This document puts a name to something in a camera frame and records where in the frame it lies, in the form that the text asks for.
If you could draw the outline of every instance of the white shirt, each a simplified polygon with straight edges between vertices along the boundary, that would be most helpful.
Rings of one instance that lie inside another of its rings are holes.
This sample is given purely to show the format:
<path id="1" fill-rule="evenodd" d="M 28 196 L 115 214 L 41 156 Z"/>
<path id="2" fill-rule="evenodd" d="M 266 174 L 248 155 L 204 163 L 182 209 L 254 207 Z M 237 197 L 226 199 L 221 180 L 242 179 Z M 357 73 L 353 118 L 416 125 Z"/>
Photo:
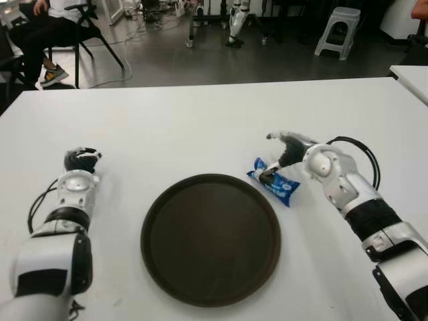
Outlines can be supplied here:
<path id="1" fill-rule="evenodd" d="M 65 10 L 65 7 L 70 5 L 83 5 L 87 3 L 86 0 L 49 0 L 50 8 L 48 15 L 55 18 L 66 18 L 73 22 L 78 22 L 79 18 L 82 16 L 77 9 Z"/>

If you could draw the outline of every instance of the sneaker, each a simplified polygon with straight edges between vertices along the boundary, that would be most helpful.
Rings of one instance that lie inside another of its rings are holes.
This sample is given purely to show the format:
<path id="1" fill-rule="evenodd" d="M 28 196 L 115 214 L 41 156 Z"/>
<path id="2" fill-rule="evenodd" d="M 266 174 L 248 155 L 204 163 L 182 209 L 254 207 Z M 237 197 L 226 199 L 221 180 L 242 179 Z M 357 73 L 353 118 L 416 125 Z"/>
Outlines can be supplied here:
<path id="1" fill-rule="evenodd" d="M 68 77 L 68 74 L 60 65 L 56 65 L 56 69 L 48 69 L 45 73 L 45 80 L 40 82 L 41 87 L 48 87 L 50 85 L 56 84 L 61 80 Z"/>

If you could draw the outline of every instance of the cable on floor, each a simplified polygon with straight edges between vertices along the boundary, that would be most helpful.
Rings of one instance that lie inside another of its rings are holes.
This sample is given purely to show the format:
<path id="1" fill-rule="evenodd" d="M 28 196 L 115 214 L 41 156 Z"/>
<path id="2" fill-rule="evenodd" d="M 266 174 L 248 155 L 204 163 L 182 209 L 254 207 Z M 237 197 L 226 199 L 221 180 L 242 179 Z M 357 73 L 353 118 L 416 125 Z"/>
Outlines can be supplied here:
<path id="1" fill-rule="evenodd" d="M 134 41 L 134 39 L 144 39 L 145 37 L 147 37 L 148 33 L 150 33 L 150 32 L 168 31 L 168 30 L 172 30 L 172 29 L 177 28 L 179 26 L 179 24 L 180 24 L 180 20 L 177 20 L 177 19 L 172 20 L 172 19 L 170 19 L 170 20 L 166 20 L 166 21 L 163 21 L 163 22 L 168 23 L 168 22 L 172 22 L 172 21 L 176 21 L 177 24 L 174 25 L 173 27 L 170 27 L 170 28 L 167 28 L 167 29 L 163 29 L 164 24 L 161 24 L 161 23 L 155 23 L 155 27 L 154 28 L 147 29 L 145 26 L 142 25 L 143 20 L 140 20 L 140 23 L 138 24 L 138 27 L 136 28 L 136 30 L 135 30 L 135 32 L 134 32 L 133 35 L 131 35 L 130 37 L 127 37 L 124 41 L 117 41 L 115 43 L 109 43 L 109 45 L 113 45 L 113 44 L 117 44 L 117 43 L 123 43 L 124 44 L 124 51 L 125 51 L 124 58 L 125 58 L 126 65 L 128 66 L 130 73 L 125 78 L 118 79 L 118 80 L 110 80 L 110 81 L 107 81 L 107 82 L 102 82 L 102 83 L 96 84 L 96 85 L 94 85 L 92 87 L 89 87 L 89 89 L 97 88 L 99 86 L 103 86 L 103 85 L 107 85 L 107 84 L 112 84 L 114 82 L 125 82 L 127 80 L 130 80 L 133 77 L 133 75 L 134 75 L 134 71 L 132 70 L 132 67 L 131 67 L 131 65 L 130 65 L 130 63 L 128 61 L 128 48 L 127 48 L 128 42 L 137 42 L 137 41 Z"/>

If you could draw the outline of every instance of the robot leg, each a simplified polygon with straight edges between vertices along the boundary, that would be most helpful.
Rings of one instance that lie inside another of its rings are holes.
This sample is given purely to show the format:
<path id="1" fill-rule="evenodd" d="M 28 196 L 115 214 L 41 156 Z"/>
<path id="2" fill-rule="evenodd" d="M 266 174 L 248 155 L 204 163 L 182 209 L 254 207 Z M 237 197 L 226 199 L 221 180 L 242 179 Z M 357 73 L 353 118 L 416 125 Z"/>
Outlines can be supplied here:
<path id="1" fill-rule="evenodd" d="M 239 32 L 241 31 L 242 26 L 247 19 L 248 13 L 249 1 L 244 1 L 242 4 L 240 0 L 235 1 L 230 12 L 230 35 L 229 40 L 226 43 L 227 46 L 236 48 L 240 48 L 242 46 L 243 41 L 239 40 L 237 36 L 239 35 Z"/>

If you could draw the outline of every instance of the wire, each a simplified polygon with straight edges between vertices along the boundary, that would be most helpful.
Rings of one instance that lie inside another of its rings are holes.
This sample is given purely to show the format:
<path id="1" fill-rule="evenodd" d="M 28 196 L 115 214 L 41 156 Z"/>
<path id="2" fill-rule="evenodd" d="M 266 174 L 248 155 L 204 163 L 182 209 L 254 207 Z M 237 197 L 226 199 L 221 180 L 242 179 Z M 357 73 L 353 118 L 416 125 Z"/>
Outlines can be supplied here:
<path id="1" fill-rule="evenodd" d="M 170 19 L 170 20 L 166 20 L 166 21 L 163 21 L 163 22 L 165 22 L 165 24 L 166 24 L 166 23 L 172 22 L 172 21 L 177 21 L 177 20 L 176 19 Z M 163 24 L 155 23 L 155 27 L 154 28 L 147 29 L 145 26 L 142 25 L 142 22 L 143 22 L 143 20 L 140 20 L 140 23 L 138 24 L 138 27 L 136 28 L 136 30 L 135 30 L 135 32 L 134 32 L 133 35 L 127 37 L 123 41 L 116 41 L 114 43 L 109 43 L 109 45 L 114 45 L 114 44 L 119 44 L 119 43 L 123 43 L 124 44 L 124 51 L 125 51 L 125 55 L 124 56 L 125 56 L 126 65 L 128 66 L 128 69 L 129 69 L 129 75 L 127 77 L 125 77 L 125 78 L 122 78 L 122 79 L 109 80 L 107 82 L 102 82 L 102 83 L 96 84 L 96 85 L 90 87 L 90 89 L 97 88 L 99 86 L 103 86 L 103 85 L 107 85 L 107 84 L 112 84 L 114 82 L 125 82 L 127 80 L 130 80 L 133 77 L 133 75 L 134 75 L 134 71 L 132 70 L 132 67 L 131 67 L 131 65 L 129 63 L 129 60 L 128 60 L 128 42 L 134 42 L 134 39 L 144 39 L 145 37 L 147 37 L 148 33 L 150 33 L 150 32 L 161 32 L 161 31 L 168 31 L 168 30 L 175 29 L 180 24 L 180 20 L 178 20 L 177 24 L 174 25 L 173 27 L 163 29 L 163 26 L 164 26 Z"/>
<path id="2" fill-rule="evenodd" d="M 70 318 L 69 321 L 73 321 L 79 317 L 79 311 L 85 310 L 84 306 L 81 306 L 79 303 L 77 303 L 76 300 L 73 300 L 72 307 L 70 308 L 70 311 L 68 312 L 68 315 Z"/>
<path id="3" fill-rule="evenodd" d="M 330 140 L 327 142 L 328 145 L 331 145 L 333 142 L 349 142 L 355 146 L 357 146 L 359 149 L 361 149 L 365 155 L 370 160 L 370 163 L 373 167 L 373 187 L 378 190 L 379 185 L 381 184 L 381 168 L 379 167 L 379 164 L 377 162 L 376 156 L 372 153 L 369 147 L 367 147 L 365 144 L 360 142 L 359 140 L 353 139 L 351 137 L 346 136 L 337 136 L 335 139 Z"/>
<path id="4" fill-rule="evenodd" d="M 28 231 L 30 234 L 33 233 L 33 218 L 35 215 L 35 212 L 37 212 L 37 210 L 39 209 L 40 205 L 43 203 L 43 201 L 45 200 L 45 197 L 48 193 L 56 190 L 57 188 L 54 187 L 52 188 L 52 186 L 58 182 L 58 179 L 54 180 L 51 185 L 49 185 L 49 187 L 46 189 L 46 191 L 44 191 L 42 194 L 39 195 L 39 197 L 33 202 L 33 204 L 31 205 L 29 212 L 28 212 L 28 220 L 27 220 L 27 224 L 28 224 Z"/>

